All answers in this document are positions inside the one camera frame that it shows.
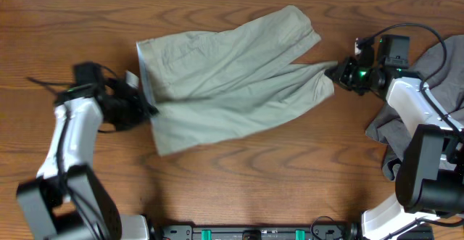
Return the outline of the khaki green shorts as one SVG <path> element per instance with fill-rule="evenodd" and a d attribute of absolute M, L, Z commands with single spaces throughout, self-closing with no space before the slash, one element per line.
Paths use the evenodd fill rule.
<path fill-rule="evenodd" d="M 287 123 L 332 96 L 325 70 L 300 64 L 320 41 L 310 19 L 287 6 L 233 30 L 188 31 L 136 45 L 157 153 L 259 133 Z"/>

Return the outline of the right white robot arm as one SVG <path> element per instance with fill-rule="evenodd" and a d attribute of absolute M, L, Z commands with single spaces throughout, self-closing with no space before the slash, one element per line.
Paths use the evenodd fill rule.
<path fill-rule="evenodd" d="M 422 76 L 397 67 L 361 67 L 352 57 L 324 73 L 348 91 L 376 92 L 412 137 L 394 194 L 362 214 L 362 238 L 398 239 L 424 224 L 461 226 L 461 220 L 443 219 L 463 213 L 463 126 L 444 113 Z"/>

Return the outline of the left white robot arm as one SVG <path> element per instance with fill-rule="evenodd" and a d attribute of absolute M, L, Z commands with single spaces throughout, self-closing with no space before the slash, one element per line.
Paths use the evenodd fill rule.
<path fill-rule="evenodd" d="M 16 193 L 34 239 L 155 239 L 145 215 L 120 214 L 93 169 L 102 123 L 127 131 L 153 113 L 131 80 L 78 80 L 57 93 L 46 159 Z"/>

